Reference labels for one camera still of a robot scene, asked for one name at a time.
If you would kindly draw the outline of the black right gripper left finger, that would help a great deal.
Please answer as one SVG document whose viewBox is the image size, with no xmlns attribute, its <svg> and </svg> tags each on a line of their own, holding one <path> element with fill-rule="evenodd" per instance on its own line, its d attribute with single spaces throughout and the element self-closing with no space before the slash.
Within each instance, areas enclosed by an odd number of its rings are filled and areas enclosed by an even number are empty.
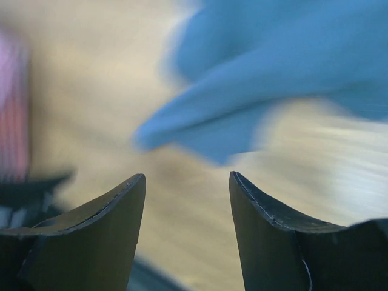
<svg viewBox="0 0 388 291">
<path fill-rule="evenodd" d="M 136 174 L 45 219 L 66 176 L 1 185 L 2 290 L 125 290 L 146 195 Z"/>
</svg>

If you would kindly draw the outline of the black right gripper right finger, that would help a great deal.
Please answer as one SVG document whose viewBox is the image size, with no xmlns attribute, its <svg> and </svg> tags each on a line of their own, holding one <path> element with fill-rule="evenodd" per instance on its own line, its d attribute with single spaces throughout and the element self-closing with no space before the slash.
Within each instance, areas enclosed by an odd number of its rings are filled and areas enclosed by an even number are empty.
<svg viewBox="0 0 388 291">
<path fill-rule="evenodd" d="M 387 220 L 349 227 L 305 215 L 238 172 L 230 203 L 246 290 L 386 290 Z"/>
</svg>

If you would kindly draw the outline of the blue-grey t-shirt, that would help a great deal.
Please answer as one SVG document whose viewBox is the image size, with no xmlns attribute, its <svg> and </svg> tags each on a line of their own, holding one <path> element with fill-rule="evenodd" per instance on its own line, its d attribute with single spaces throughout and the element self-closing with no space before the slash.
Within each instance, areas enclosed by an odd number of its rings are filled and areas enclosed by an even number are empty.
<svg viewBox="0 0 388 291">
<path fill-rule="evenodd" d="M 176 144 L 226 164 L 252 149 L 281 101 L 322 96 L 387 118 L 386 1 L 203 1 L 170 67 L 189 89 L 136 129 L 151 151 Z"/>
</svg>

